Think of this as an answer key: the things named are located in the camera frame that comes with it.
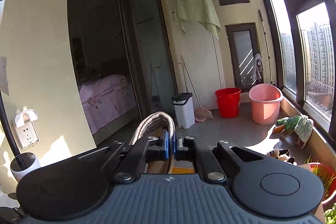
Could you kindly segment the white trash bin black lid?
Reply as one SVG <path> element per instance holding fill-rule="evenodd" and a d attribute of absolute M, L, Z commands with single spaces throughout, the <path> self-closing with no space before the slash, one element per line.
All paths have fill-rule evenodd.
<path fill-rule="evenodd" d="M 179 128 L 188 129 L 195 123 L 193 94 L 179 93 L 172 97 Z"/>

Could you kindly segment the bed with pink sheet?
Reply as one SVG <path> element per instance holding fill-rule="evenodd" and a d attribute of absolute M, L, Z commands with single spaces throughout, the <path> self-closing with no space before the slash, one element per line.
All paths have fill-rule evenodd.
<path fill-rule="evenodd" d="M 84 83 L 79 96 L 92 134 L 137 106 L 133 86 L 123 75 Z"/>

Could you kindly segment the red plastic bucket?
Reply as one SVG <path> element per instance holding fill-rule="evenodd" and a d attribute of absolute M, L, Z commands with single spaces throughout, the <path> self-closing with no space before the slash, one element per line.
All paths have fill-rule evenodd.
<path fill-rule="evenodd" d="M 239 115 L 240 92 L 239 88 L 224 88 L 215 92 L 219 115 L 222 118 L 235 118 Z"/>

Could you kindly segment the striped knit sweater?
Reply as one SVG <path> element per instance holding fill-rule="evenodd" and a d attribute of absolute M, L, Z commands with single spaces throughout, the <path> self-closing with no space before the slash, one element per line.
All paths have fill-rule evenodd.
<path fill-rule="evenodd" d="M 154 144 L 163 150 L 157 159 L 146 163 L 146 173 L 171 174 L 174 165 L 175 124 L 173 118 L 163 111 L 150 114 L 136 128 L 129 144 L 134 145 L 142 137 L 155 136 L 158 144 Z"/>

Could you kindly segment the red pot with grass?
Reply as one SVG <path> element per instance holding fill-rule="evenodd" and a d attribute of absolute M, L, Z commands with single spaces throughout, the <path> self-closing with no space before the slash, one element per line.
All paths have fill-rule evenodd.
<path fill-rule="evenodd" d="M 335 203 L 335 170 L 321 162 L 306 162 L 312 172 L 321 180 L 324 188 L 322 206 L 324 210 L 331 209 Z"/>

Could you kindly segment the white cylindrical lamp base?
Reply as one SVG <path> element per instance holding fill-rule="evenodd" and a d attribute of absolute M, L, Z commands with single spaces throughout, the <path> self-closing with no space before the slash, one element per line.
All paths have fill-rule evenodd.
<path fill-rule="evenodd" d="M 40 167 L 38 158 L 31 152 L 16 156 L 10 164 L 10 170 L 17 182 L 20 182 L 25 175 Z"/>

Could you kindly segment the green hanging towel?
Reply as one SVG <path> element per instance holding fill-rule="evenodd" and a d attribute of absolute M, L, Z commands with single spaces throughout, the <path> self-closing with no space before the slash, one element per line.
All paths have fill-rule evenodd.
<path fill-rule="evenodd" d="M 175 20 L 183 35 L 187 22 L 198 22 L 213 36 L 222 32 L 212 0 L 175 0 Z"/>

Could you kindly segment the broom with pink dustpan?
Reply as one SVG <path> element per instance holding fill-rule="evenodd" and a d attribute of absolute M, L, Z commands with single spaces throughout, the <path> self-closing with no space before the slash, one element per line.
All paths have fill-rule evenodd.
<path fill-rule="evenodd" d="M 197 94 L 197 90 L 196 90 L 196 88 L 195 88 L 195 85 L 194 85 L 194 83 L 193 83 L 193 80 L 192 80 L 192 78 L 191 78 L 191 75 L 190 75 L 190 73 L 189 73 L 189 70 L 188 70 L 188 68 L 187 68 L 187 66 L 186 66 L 186 63 L 185 63 L 185 61 L 184 61 L 184 59 L 183 59 L 182 56 L 181 56 L 181 61 L 182 61 L 182 62 L 181 62 L 182 70 L 183 70 L 184 73 L 187 73 L 187 76 L 188 76 L 188 78 L 189 78 L 190 84 L 191 84 L 191 86 L 192 86 L 192 88 L 193 88 L 194 95 L 195 95 L 195 97 L 196 97 L 196 99 L 197 99 L 198 106 L 199 106 L 198 108 L 196 108 L 196 109 L 194 110 L 195 121 L 196 121 L 196 122 L 203 123 L 203 122 L 204 122 L 205 120 L 207 120 L 207 119 L 213 119 L 213 114 L 212 114 L 212 112 L 211 112 L 210 110 L 205 109 L 205 108 L 202 106 L 202 104 L 201 104 L 201 101 L 200 101 L 199 96 L 198 96 L 198 94 Z"/>

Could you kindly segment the white green knitted slipper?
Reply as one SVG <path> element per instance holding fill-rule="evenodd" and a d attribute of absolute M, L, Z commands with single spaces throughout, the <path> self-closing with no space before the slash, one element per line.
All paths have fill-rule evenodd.
<path fill-rule="evenodd" d="M 299 117 L 298 123 L 296 124 L 294 131 L 297 135 L 296 144 L 300 149 L 304 149 L 308 140 L 310 139 L 312 130 L 314 126 L 314 121 L 306 115 L 301 115 Z"/>

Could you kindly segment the white wall socket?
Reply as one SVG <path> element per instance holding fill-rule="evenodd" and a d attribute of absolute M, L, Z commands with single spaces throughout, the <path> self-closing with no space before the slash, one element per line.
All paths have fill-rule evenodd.
<path fill-rule="evenodd" d="M 34 145 L 39 141 L 34 122 L 38 120 L 38 114 L 33 109 L 27 109 L 15 116 L 14 129 L 22 149 Z"/>

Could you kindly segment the leafy green potted plant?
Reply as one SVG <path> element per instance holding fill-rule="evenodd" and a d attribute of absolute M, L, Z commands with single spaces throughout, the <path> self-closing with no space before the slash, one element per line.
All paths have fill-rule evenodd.
<path fill-rule="evenodd" d="M 336 203 L 324 212 L 324 219 L 326 224 L 336 224 Z"/>

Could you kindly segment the pink plastic basin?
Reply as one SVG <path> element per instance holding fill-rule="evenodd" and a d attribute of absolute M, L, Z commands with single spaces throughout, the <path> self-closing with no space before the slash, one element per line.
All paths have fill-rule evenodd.
<path fill-rule="evenodd" d="M 274 124 L 277 120 L 283 94 L 271 84 L 258 84 L 248 93 L 252 119 L 260 125 Z"/>

